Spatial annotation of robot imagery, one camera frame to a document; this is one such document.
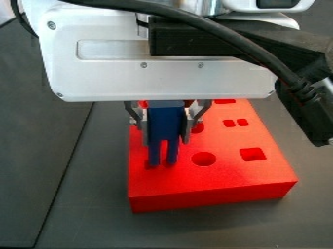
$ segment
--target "black cable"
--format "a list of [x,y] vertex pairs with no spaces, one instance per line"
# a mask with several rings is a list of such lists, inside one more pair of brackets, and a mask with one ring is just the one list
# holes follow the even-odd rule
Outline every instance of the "black cable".
[[301,78],[283,62],[259,45],[257,45],[250,39],[239,35],[231,29],[214,21],[203,18],[192,13],[188,13],[178,8],[167,5],[150,3],[139,0],[60,0],[63,2],[76,4],[80,6],[115,9],[122,11],[130,11],[135,13],[143,13],[156,15],[163,18],[175,19],[194,28],[203,30],[213,34],[218,39],[226,42],[230,46],[237,48],[249,57],[251,57],[259,65],[266,67],[271,73],[281,79],[281,81],[290,87],[290,92],[298,93],[298,99],[301,102],[309,101],[309,85],[310,82]]
[[37,35],[36,35],[33,29],[31,28],[31,26],[28,25],[28,23],[27,23],[25,20],[24,20],[23,14],[21,14],[20,9],[19,9],[17,0],[11,0],[11,6],[12,6],[12,10],[13,10],[16,19],[17,19],[17,21],[20,22],[23,28],[25,29],[25,31],[27,31],[33,37],[37,38]]

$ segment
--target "rectangular hole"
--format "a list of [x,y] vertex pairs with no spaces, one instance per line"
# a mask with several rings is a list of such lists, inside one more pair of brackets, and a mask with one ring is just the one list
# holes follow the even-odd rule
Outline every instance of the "rectangular hole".
[[266,160],[266,156],[261,148],[249,148],[239,150],[243,161]]
[[225,104],[234,104],[235,100],[234,99],[217,99],[214,101],[217,105],[225,105]]

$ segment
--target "square hole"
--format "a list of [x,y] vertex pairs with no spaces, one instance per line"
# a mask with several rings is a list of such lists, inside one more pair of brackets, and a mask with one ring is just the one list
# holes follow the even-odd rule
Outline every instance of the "square hole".
[[263,151],[261,148],[249,148],[239,150],[243,161],[266,160]]
[[227,128],[231,128],[235,126],[235,123],[233,120],[223,120],[223,125],[227,127]]
[[237,124],[239,125],[239,126],[249,126],[249,121],[246,120],[246,119],[239,119],[239,120],[237,120]]

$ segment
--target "blue block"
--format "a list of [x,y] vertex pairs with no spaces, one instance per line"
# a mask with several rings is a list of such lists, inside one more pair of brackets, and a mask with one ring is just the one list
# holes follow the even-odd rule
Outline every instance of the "blue block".
[[166,161],[176,163],[179,136],[184,117],[183,101],[148,101],[148,162],[160,164],[160,144],[167,141]]

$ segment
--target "red shape sorter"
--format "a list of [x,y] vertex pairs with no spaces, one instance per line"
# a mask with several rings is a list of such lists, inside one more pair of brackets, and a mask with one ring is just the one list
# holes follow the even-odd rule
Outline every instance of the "red shape sorter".
[[132,212],[282,198],[298,179],[247,100],[215,101],[180,145],[178,163],[147,167],[142,133],[130,130]]

